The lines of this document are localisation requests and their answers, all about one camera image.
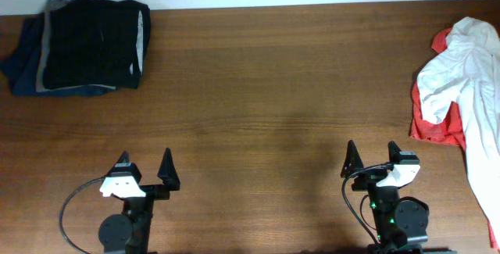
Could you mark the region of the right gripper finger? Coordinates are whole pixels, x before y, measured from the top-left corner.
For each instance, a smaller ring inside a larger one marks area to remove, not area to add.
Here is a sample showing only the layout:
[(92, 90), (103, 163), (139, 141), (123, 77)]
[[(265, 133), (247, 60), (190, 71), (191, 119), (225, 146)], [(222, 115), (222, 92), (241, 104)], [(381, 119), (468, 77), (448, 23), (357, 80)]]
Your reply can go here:
[(360, 158), (359, 152), (355, 146), (355, 142), (350, 140), (347, 144), (347, 152), (344, 165), (341, 168), (341, 178), (351, 176), (364, 168), (363, 161)]
[(419, 165), (420, 160), (414, 152), (402, 151), (394, 141), (387, 144), (389, 160), (398, 165)]

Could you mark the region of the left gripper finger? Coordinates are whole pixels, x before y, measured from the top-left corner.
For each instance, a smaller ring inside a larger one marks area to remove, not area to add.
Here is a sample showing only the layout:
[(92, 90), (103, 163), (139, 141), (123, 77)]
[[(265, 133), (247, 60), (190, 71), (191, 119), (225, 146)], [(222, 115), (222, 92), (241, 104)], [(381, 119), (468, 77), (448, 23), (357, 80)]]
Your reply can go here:
[(137, 184), (141, 181), (141, 172), (135, 163), (130, 161), (130, 155), (124, 151), (118, 161), (112, 166), (106, 177), (127, 177), (132, 176)]
[(170, 191), (180, 190), (180, 179), (173, 164), (173, 156), (169, 148), (166, 148), (163, 154), (157, 177)]

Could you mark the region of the white t-shirt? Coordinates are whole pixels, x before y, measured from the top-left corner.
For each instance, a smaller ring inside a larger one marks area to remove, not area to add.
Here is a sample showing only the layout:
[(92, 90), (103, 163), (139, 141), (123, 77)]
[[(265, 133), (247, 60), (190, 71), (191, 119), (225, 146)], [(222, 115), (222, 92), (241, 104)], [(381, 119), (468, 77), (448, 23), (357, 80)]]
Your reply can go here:
[(499, 234), (499, 36), (489, 23), (465, 17), (447, 48), (418, 74), (423, 120), (440, 124), (459, 107), (470, 187), (494, 235)]

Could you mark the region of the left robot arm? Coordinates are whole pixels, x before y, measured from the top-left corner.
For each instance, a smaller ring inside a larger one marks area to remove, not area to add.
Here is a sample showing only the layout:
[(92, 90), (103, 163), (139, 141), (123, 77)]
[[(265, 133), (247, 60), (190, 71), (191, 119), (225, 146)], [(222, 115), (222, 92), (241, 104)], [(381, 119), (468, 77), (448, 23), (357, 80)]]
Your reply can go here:
[(157, 177), (160, 184), (141, 185), (141, 172), (123, 152), (104, 176), (99, 191), (104, 197), (123, 202), (121, 213), (108, 216), (98, 230), (105, 254), (147, 254), (154, 203), (168, 200), (172, 191), (180, 190), (180, 179), (173, 164), (172, 152), (163, 154)]

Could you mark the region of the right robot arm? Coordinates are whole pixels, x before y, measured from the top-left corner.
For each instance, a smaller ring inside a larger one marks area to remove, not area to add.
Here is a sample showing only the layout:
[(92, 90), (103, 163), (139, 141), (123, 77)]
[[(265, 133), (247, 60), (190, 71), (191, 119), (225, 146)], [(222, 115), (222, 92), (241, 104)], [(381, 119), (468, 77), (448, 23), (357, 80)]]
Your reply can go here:
[[(364, 166), (355, 142), (350, 140), (341, 169), (341, 194), (355, 219), (373, 240), (367, 252), (422, 253), (422, 244), (428, 241), (429, 207), (413, 197), (401, 197), (399, 190), (416, 178), (420, 160), (413, 152), (402, 151), (395, 142), (387, 144), (388, 161)], [(346, 186), (353, 181), (353, 191), (365, 191), (370, 200), (374, 219), (371, 231), (361, 213), (348, 200)]]

